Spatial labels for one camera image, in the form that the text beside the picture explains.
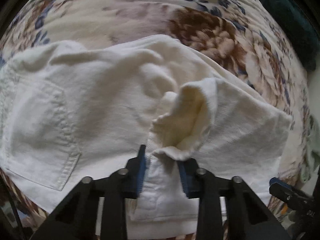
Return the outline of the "white pants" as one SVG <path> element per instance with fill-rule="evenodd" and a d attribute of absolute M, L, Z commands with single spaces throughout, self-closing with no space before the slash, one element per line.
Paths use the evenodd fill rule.
<path fill-rule="evenodd" d="M 60 41 L 1 68 L 1 169 L 51 212 L 85 176 L 108 177 L 146 146 L 130 239 L 196 231 L 177 162 L 240 176 L 268 203 L 292 118 L 214 60 L 166 35 L 105 49 Z"/>

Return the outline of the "pale green cloth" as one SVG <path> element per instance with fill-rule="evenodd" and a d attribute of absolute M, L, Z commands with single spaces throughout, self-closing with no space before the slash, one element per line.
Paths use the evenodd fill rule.
<path fill-rule="evenodd" d="M 300 181 L 305 184 L 319 167 L 319 123 L 310 115 L 306 134 L 306 152 L 300 169 Z"/>

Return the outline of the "dark teal velvet pillow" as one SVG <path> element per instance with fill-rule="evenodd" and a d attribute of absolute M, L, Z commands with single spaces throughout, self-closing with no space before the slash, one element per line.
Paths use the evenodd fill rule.
<path fill-rule="evenodd" d="M 319 34 L 294 0 L 259 0 L 291 42 L 303 67 L 316 69 Z"/>

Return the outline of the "floral fleece bed blanket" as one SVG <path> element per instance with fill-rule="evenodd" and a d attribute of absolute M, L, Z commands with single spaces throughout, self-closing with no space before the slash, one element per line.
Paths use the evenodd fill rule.
<path fill-rule="evenodd" d="M 293 117 L 279 175 L 295 184 L 309 142 L 307 71 L 293 37 L 259 0 L 27 0 L 1 37 L 1 64 L 49 42 L 105 48 L 155 34 L 216 60 Z"/>

